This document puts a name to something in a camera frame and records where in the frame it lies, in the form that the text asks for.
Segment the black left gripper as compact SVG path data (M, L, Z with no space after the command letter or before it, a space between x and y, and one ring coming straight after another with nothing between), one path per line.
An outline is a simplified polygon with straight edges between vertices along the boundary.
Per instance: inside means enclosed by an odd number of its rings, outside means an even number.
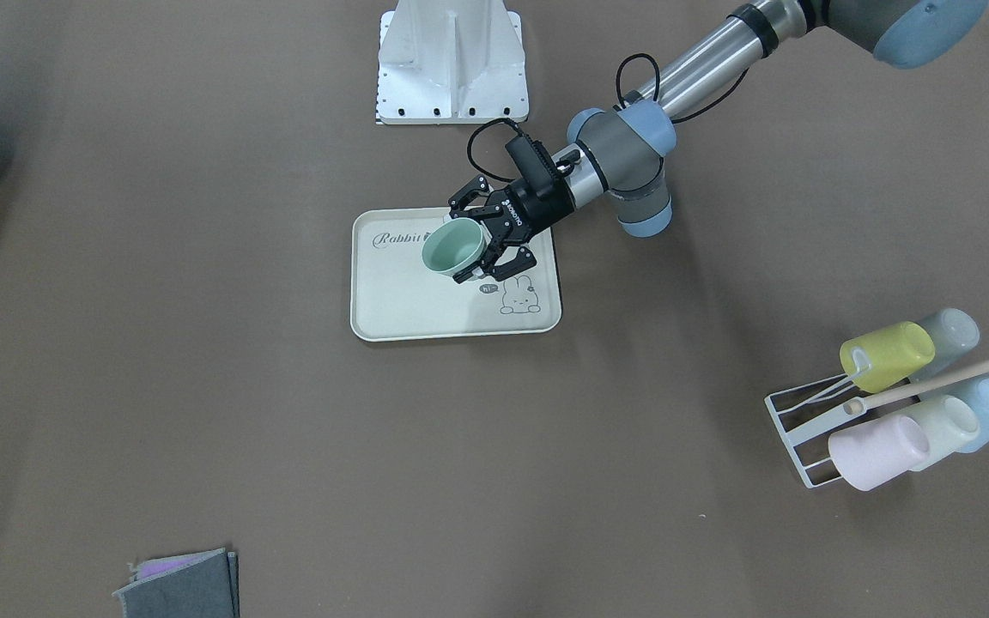
M487 228L489 246L475 261L452 274L456 284L494 278L496 282L517 276L537 266L527 242L546 228L574 212L573 193L565 189L547 199L538 199L521 179L494 189L486 175L478 175L448 200L445 223L471 221Z

